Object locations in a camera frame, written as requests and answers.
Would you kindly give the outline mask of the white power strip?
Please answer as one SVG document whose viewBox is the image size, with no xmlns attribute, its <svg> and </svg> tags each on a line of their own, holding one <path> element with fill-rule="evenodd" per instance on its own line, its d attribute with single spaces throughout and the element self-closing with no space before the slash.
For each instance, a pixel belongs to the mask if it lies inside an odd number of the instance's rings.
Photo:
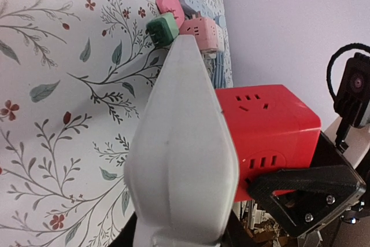
<svg viewBox="0 0 370 247">
<path fill-rule="evenodd" d="M 239 164 L 192 35 L 164 61 L 124 165 L 137 216 L 134 246 L 219 246 Z"/>
</svg>

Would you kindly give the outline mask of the green plug adapter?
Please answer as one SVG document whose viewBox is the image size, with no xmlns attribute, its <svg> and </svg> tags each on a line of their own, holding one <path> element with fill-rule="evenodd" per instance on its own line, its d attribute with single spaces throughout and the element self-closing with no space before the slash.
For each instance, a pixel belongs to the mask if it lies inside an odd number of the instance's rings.
<svg viewBox="0 0 370 247">
<path fill-rule="evenodd" d="M 150 20 L 146 24 L 146 31 L 156 48 L 169 46 L 179 35 L 179 27 L 170 12 Z"/>
</svg>

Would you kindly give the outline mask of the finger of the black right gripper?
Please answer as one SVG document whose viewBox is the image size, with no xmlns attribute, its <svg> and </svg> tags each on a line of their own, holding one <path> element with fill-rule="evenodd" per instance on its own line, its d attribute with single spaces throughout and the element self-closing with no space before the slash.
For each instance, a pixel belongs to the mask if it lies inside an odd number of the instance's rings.
<svg viewBox="0 0 370 247">
<path fill-rule="evenodd" d="M 365 191 L 365 182 L 348 165 L 263 174 L 247 190 L 292 237 L 329 223 L 357 202 Z"/>
</svg>

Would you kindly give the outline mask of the red cube adapter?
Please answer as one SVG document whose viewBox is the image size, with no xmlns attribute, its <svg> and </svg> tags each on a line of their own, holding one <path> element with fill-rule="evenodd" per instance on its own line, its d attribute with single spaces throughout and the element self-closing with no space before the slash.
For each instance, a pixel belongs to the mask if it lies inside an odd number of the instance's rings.
<svg viewBox="0 0 370 247">
<path fill-rule="evenodd" d="M 217 89 L 239 160 L 235 201 L 248 201 L 249 184 L 262 174 L 310 166 L 321 120 L 281 84 Z"/>
</svg>

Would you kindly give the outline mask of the pink cube socket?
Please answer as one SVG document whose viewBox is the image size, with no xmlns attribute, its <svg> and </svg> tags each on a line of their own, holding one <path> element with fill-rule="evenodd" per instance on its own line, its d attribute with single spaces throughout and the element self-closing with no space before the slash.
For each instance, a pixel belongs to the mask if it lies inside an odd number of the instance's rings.
<svg viewBox="0 0 370 247">
<path fill-rule="evenodd" d="M 209 17 L 185 20 L 180 27 L 181 35 L 193 35 L 201 53 L 224 51 L 224 31 Z"/>
</svg>

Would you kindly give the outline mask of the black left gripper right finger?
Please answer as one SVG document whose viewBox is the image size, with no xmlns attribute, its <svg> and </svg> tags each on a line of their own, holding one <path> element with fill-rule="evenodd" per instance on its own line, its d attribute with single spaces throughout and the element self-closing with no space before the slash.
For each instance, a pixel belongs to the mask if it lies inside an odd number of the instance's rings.
<svg viewBox="0 0 370 247">
<path fill-rule="evenodd" d="M 243 228 L 236 214 L 231 211 L 226 230 L 221 238 L 222 247 L 248 247 L 251 246 L 251 238 Z"/>
</svg>

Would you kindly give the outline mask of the pink plug adapter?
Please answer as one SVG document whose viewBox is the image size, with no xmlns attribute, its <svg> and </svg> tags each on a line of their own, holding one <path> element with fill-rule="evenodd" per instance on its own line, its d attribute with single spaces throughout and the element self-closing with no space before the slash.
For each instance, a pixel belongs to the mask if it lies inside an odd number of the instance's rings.
<svg viewBox="0 0 370 247">
<path fill-rule="evenodd" d="M 180 28 L 185 21 L 184 10 L 179 0 L 156 0 L 161 14 L 172 13 L 177 26 Z"/>
</svg>

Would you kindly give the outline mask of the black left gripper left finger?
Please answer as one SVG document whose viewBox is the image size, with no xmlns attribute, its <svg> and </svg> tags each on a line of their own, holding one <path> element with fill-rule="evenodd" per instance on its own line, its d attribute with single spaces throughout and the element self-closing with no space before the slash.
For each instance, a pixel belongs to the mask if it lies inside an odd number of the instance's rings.
<svg viewBox="0 0 370 247">
<path fill-rule="evenodd" d="M 119 235 L 108 247 L 133 247 L 137 219 L 137 215 L 134 212 Z"/>
</svg>

